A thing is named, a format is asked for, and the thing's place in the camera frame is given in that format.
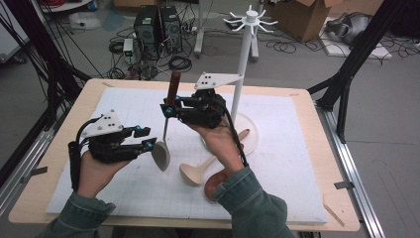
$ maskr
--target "cardboard box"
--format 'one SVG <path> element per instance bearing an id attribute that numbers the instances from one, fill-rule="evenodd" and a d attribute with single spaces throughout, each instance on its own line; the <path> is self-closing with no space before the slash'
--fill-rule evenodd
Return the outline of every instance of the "cardboard box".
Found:
<path id="1" fill-rule="evenodd" d="M 299 42 L 318 37 L 332 6 L 344 0 L 292 0 L 277 2 L 271 18 L 284 33 Z"/>
<path id="2" fill-rule="evenodd" d="M 161 0 L 114 0 L 114 6 L 119 10 L 137 12 L 142 5 L 160 6 L 160 2 Z"/>
<path id="3" fill-rule="evenodd" d="M 346 12 L 361 12 L 373 16 L 382 2 L 383 0 L 346 0 L 343 4 L 332 7 L 329 16 L 338 18 Z"/>

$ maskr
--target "wooden table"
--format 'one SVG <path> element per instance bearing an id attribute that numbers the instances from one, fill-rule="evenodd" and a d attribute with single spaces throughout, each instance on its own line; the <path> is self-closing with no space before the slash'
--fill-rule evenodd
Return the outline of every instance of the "wooden table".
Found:
<path id="1" fill-rule="evenodd" d="M 48 151 L 39 164 L 39 168 L 48 167 L 46 174 L 34 176 L 10 212 L 9 219 L 16 223 L 49 223 L 56 214 L 47 214 L 62 168 L 68 160 L 67 144 L 74 140 L 80 126 L 89 120 L 99 102 L 102 92 L 107 87 L 130 87 L 142 89 L 168 89 L 168 82 L 129 81 L 111 79 L 91 79 L 84 86 L 73 108 L 56 133 Z M 179 90 L 195 91 L 194 84 L 180 83 Z M 230 93 L 234 86 L 218 87 L 218 93 Z M 286 96 L 293 100 L 299 123 L 303 132 L 308 154 L 312 162 L 315 177 L 319 184 L 324 207 L 328 214 L 325 224 L 295 225 L 290 229 L 299 231 L 357 231 L 360 223 L 355 209 L 345 189 L 336 189 L 334 183 L 342 181 L 333 152 L 319 120 L 309 93 L 304 89 L 272 88 L 244 86 L 243 93 L 255 95 Z M 112 216 L 104 225 L 127 226 L 162 226 L 190 228 L 230 228 L 226 220 L 205 219 L 169 219 Z"/>

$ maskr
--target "white spoon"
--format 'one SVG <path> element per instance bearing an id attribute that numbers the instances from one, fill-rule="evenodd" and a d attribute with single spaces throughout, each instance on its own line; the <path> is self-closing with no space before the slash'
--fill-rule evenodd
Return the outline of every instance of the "white spoon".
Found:
<path id="1" fill-rule="evenodd" d="M 250 134 L 250 129 L 245 129 L 238 134 L 240 141 L 244 140 Z M 210 166 L 216 160 L 215 156 L 212 156 L 201 166 L 193 167 L 188 164 L 179 165 L 179 172 L 181 173 L 182 178 L 191 185 L 200 185 L 204 183 L 204 172 L 207 167 Z"/>

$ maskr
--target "hand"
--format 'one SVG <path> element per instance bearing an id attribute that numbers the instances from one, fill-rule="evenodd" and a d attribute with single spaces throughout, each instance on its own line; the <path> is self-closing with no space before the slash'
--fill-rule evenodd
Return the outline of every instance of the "hand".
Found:
<path id="1" fill-rule="evenodd" d="M 200 134 L 210 152 L 222 163 L 229 176 L 244 168 L 229 127 L 224 124 L 214 129 L 188 126 Z"/>
<path id="2" fill-rule="evenodd" d="M 105 164 L 93 159 L 89 151 L 81 157 L 80 181 L 77 194 L 94 198 L 130 161 Z"/>

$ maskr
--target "black glove device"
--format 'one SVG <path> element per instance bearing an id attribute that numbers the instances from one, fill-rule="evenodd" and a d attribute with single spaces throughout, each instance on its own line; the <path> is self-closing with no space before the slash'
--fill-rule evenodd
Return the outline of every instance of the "black glove device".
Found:
<path id="1" fill-rule="evenodd" d="M 71 188 L 73 188 L 74 191 L 78 191 L 79 187 L 81 165 L 80 151 L 83 146 L 88 144 L 92 157 L 95 160 L 107 164 L 134 160 L 140 154 L 150 152 L 154 148 L 157 138 L 147 139 L 142 141 L 141 144 L 121 145 L 125 138 L 132 136 L 133 132 L 134 138 L 149 136 L 151 128 L 141 128 L 140 126 L 123 128 L 118 132 L 109 134 L 87 137 L 79 144 L 82 131 L 89 124 L 95 123 L 102 117 L 103 115 L 84 123 L 77 132 L 76 140 L 68 143 Z"/>
<path id="2" fill-rule="evenodd" d="M 175 117 L 182 123 L 213 129 L 222 122 L 226 101 L 214 89 L 201 89 L 191 97 L 176 96 L 174 105 L 165 103 L 160 108 L 166 118 Z"/>

